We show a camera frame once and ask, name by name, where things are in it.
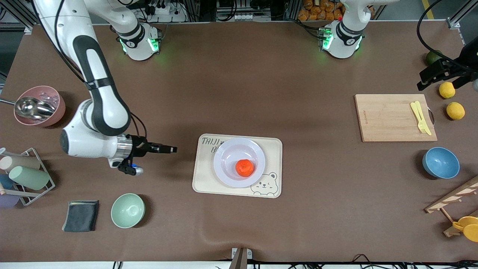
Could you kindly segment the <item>pale lavender plate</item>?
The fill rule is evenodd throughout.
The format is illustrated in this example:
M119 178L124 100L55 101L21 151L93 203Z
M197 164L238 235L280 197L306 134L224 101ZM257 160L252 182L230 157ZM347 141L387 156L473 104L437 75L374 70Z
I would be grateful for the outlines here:
M248 160L253 164L249 176L241 176L236 170L240 160ZM246 188L261 178L265 170L265 153L254 141L236 137L222 143L216 150L213 159L213 168L218 179L232 188Z

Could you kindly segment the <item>orange fruit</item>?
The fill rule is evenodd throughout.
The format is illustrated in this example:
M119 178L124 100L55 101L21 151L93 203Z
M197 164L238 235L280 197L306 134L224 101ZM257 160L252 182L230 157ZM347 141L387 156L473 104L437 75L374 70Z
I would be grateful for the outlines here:
M239 160L235 165L235 171L241 177L249 177L255 171L255 165L251 160Z

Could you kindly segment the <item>yellow plastic knife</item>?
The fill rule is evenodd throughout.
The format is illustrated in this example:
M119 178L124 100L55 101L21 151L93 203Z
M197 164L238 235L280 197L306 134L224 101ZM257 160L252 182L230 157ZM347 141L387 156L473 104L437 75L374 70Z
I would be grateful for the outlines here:
M420 116L420 113L419 113L419 111L418 111L418 108L417 108L416 104L415 104L414 102L411 102L411 103L410 103L410 107L411 107L411 109L412 109L412 111L413 111L413 113L414 113L414 115L415 115L416 120L417 120L417 127L418 127L418 129L419 129L422 133L424 133L424 130L423 130L422 124L421 124L421 123L422 123L422 116Z

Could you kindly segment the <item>cream bear print tray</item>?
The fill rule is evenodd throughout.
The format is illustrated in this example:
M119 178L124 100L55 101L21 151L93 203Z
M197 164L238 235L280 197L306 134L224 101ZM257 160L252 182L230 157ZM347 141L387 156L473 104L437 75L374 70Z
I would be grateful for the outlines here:
M244 137L256 142L265 153L265 170L256 184L232 188L221 182L213 168L216 150L225 141ZM198 140L192 187L204 194L222 194L262 198L277 198L282 191L282 142L277 138L229 136L205 133Z

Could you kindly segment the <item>wooden cutting board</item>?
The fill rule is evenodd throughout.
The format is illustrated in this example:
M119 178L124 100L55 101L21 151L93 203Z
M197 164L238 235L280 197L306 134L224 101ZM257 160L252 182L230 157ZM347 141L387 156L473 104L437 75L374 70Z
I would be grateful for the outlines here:
M357 94L354 97L363 142L435 142L437 134L423 94ZM431 131L421 133L411 108L420 102Z

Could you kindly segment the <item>mint green bowl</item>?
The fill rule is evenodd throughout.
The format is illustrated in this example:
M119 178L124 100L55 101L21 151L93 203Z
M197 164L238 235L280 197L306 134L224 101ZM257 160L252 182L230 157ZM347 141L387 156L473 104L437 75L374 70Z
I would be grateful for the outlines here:
M145 202L137 194L123 194L111 207L111 219L118 228L132 228L145 215Z

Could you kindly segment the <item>pink bowl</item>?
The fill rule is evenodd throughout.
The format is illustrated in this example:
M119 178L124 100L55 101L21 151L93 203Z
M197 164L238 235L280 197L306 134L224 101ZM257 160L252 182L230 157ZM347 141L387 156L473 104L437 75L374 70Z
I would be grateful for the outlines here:
M13 112L15 119L26 126L36 126L36 127L48 127L58 123L63 115L65 114L65 101L63 97L59 94L57 90L50 86L35 86L31 89L25 91L20 97L34 97L36 99L40 99L55 108L55 112L53 115L46 119L31 119L31 118L24 118L20 117Z

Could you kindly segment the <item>dark grey folded cloth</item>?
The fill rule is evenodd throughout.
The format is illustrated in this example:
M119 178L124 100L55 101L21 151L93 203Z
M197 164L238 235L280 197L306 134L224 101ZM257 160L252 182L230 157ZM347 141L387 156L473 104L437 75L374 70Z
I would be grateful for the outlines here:
M98 200L69 201L62 231L67 233L94 231L98 209Z

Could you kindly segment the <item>metal scoop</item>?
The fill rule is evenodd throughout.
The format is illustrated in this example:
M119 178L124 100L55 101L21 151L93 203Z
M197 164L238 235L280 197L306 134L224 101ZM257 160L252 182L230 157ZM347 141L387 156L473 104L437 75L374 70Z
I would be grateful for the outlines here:
M46 119L55 112L55 108L52 105L30 96L17 99L15 102L0 98L0 103L12 105L14 107L14 114L22 118Z

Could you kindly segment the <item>beige cup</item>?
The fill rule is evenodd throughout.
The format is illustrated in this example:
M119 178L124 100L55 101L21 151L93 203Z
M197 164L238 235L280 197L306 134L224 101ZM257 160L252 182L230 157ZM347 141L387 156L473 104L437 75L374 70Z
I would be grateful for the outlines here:
M36 157L21 155L4 156L0 160L0 170L4 170L7 173L17 166L31 167L39 170L41 165Z

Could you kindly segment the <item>bag of orange pastries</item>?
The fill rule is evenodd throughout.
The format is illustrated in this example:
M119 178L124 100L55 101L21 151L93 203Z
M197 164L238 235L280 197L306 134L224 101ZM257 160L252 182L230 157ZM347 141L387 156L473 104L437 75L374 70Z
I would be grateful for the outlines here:
M340 0L302 0L297 19L299 21L339 21L345 14Z

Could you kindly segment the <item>white power strip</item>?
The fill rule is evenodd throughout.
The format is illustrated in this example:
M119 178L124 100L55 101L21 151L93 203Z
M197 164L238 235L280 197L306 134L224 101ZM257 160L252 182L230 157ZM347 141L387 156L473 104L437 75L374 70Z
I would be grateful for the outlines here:
M153 23L190 21L185 5L176 0L146 0L145 14Z

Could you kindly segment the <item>purple cup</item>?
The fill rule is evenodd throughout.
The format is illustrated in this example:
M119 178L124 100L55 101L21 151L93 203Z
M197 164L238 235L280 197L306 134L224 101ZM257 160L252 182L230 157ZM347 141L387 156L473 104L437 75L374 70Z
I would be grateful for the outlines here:
M13 208L19 202L19 196L15 195L0 195L0 209Z

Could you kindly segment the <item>yellow mug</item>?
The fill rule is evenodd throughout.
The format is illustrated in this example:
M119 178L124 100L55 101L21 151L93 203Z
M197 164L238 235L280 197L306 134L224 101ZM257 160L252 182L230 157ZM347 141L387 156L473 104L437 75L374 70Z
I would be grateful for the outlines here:
M462 231L468 240L478 243L478 217L465 216L457 222L453 222L452 225L454 228Z

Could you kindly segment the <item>aluminium frame post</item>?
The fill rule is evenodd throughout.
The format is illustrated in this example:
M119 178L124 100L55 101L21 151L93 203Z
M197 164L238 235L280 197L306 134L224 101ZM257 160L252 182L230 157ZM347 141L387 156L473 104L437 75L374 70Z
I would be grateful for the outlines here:
M32 0L0 0L0 5L27 29L40 25Z
M468 15L475 7L478 7L478 0L465 0L463 5L451 16L447 18L448 28L451 30L460 28L460 21Z

